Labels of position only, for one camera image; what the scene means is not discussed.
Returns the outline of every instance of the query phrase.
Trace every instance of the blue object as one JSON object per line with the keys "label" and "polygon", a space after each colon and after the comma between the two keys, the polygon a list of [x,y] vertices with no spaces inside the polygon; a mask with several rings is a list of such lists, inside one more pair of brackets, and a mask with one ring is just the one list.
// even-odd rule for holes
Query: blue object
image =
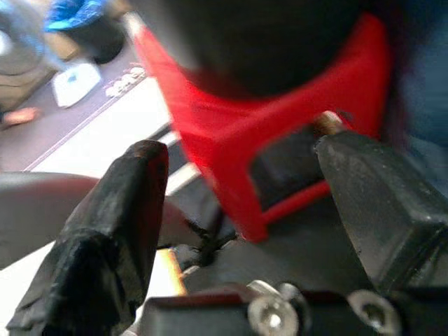
{"label": "blue object", "polygon": [[107,0],[55,0],[45,21],[46,32],[88,25],[104,14]]}
{"label": "blue object", "polygon": [[406,0],[405,60],[397,73],[398,150],[448,198],[448,2]]}

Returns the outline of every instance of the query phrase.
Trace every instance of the red plastic part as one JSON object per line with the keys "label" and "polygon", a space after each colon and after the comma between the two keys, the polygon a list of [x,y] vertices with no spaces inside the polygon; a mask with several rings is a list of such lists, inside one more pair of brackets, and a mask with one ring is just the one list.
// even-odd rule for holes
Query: red plastic part
{"label": "red plastic part", "polygon": [[370,14],[362,16],[324,73],[288,94],[257,101],[232,101],[199,90],[148,30],[136,37],[135,45],[160,84],[188,158],[198,166],[238,231],[251,242],[267,238],[268,223],[329,191],[320,182],[263,213],[249,166],[266,145],[327,110],[349,113],[351,128],[361,134],[379,134],[391,60],[385,29]]}

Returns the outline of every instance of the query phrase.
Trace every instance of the black surface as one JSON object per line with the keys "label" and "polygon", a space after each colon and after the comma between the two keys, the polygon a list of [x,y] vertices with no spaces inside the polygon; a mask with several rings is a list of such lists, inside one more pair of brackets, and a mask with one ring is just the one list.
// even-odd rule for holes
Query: black surface
{"label": "black surface", "polygon": [[309,125],[270,144],[252,161],[251,178],[263,211],[323,179],[314,152],[318,139]]}
{"label": "black surface", "polygon": [[446,335],[448,330],[448,288],[408,288],[388,299],[402,315],[404,335]]}
{"label": "black surface", "polygon": [[317,146],[344,227],[383,291],[440,281],[448,269],[448,201],[392,148],[351,132]]}
{"label": "black surface", "polygon": [[[182,187],[182,189],[177,190],[169,199],[191,221],[206,230],[211,228],[217,213],[220,211],[216,196],[202,177],[194,179],[188,185]],[[234,231],[232,221],[228,217],[225,217],[220,237],[224,237]]]}
{"label": "black surface", "polygon": [[69,174],[0,174],[0,270],[53,241],[96,182]]}
{"label": "black surface", "polygon": [[324,70],[359,0],[131,0],[199,88],[227,97],[286,92]]}
{"label": "black surface", "polygon": [[138,335],[254,335],[237,294],[153,298],[145,303]]}
{"label": "black surface", "polygon": [[169,175],[177,172],[188,163],[187,158],[183,154],[181,144],[179,142],[173,143],[168,148],[169,153]]}
{"label": "black surface", "polygon": [[254,279],[270,284],[290,281],[306,291],[341,294],[372,287],[330,198],[271,225],[267,241],[230,243],[214,264],[199,268],[184,283],[193,293]]}
{"label": "black surface", "polygon": [[125,44],[123,28],[111,17],[98,17],[92,22],[62,31],[80,45],[98,64],[110,62]]}
{"label": "black surface", "polygon": [[40,108],[41,118],[0,132],[0,171],[15,172],[35,167],[51,153],[48,150],[66,141],[65,136],[116,102],[118,98],[106,96],[106,86],[138,64],[132,47],[125,45],[112,62],[100,66],[102,83],[66,109],[56,105],[51,83],[40,87],[21,107]]}
{"label": "black surface", "polygon": [[165,145],[129,147],[70,215],[7,328],[119,335],[144,303],[168,177]]}

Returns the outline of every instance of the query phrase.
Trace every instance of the black cylinder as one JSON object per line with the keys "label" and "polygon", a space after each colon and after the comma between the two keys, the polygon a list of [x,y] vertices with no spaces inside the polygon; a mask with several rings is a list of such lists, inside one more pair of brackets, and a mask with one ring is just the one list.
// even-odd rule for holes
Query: black cylinder
{"label": "black cylinder", "polygon": [[320,74],[359,0],[129,0],[183,72],[226,97],[287,92]]}
{"label": "black cylinder", "polygon": [[125,44],[120,25],[105,15],[95,21],[63,32],[82,47],[98,64],[110,62]]}

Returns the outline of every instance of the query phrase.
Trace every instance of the metal screw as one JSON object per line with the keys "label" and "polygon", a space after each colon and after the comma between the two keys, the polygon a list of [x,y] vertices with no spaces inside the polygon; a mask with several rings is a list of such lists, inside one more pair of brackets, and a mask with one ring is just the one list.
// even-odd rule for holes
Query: metal screw
{"label": "metal screw", "polygon": [[248,319],[252,329],[262,336],[294,336],[299,330],[293,306],[275,295],[263,295],[252,301]]}
{"label": "metal screw", "polygon": [[357,290],[347,297],[351,308],[362,322],[382,335],[399,335],[400,315],[384,297],[369,290]]}
{"label": "metal screw", "polygon": [[291,283],[281,283],[277,290],[280,293],[280,296],[285,299],[286,301],[291,301],[295,298],[300,297],[302,294],[300,293],[299,288],[295,287]]}

